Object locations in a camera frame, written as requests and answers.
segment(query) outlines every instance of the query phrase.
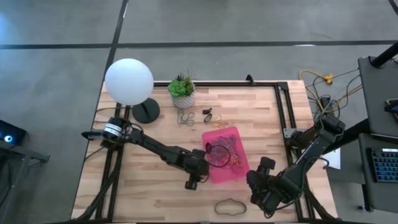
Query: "potted plant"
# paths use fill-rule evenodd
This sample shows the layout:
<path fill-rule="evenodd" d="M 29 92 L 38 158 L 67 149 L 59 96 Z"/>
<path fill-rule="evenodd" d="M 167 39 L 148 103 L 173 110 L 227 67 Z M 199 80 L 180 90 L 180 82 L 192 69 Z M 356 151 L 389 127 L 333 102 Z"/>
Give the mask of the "potted plant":
<path fill-rule="evenodd" d="M 174 106 L 185 109 L 195 103 L 195 86 L 191 76 L 180 73 L 168 86 Z"/>

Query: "white globe lamp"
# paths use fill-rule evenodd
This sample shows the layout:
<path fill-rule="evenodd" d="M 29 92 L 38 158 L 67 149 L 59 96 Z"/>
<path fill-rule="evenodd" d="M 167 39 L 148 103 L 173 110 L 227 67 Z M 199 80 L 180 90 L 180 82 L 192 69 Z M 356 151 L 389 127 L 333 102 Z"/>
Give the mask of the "white globe lamp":
<path fill-rule="evenodd" d="M 114 62 L 106 71 L 105 86 L 118 103 L 132 107 L 132 116 L 140 123 L 151 123 L 160 114 L 159 104 L 149 98 L 154 77 L 142 62 L 125 58 Z"/>

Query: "lamp base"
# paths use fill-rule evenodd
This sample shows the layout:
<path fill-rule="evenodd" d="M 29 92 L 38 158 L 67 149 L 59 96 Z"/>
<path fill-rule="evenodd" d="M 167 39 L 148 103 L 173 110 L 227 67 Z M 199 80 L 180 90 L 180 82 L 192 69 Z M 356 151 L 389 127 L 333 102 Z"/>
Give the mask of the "lamp base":
<path fill-rule="evenodd" d="M 131 110 L 134 119 L 142 124 L 154 122 L 160 114 L 159 104 L 154 99 L 148 98 Z"/>

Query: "blue light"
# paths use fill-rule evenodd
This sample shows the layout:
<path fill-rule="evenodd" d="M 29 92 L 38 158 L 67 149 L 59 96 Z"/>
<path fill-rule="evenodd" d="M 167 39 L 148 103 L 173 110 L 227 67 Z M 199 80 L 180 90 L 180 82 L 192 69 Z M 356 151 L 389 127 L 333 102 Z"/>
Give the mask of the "blue light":
<path fill-rule="evenodd" d="M 11 142 L 12 141 L 12 137 L 11 136 L 6 136 L 4 137 L 5 142 Z"/>

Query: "succulent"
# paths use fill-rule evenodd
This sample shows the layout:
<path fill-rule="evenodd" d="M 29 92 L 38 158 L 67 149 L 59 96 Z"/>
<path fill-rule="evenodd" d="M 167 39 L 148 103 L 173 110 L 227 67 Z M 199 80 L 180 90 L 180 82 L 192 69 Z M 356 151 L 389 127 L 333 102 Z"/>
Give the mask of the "succulent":
<path fill-rule="evenodd" d="M 193 83 L 191 76 L 185 76 L 180 73 L 170 82 L 169 92 L 174 97 L 189 96 L 193 92 Z"/>

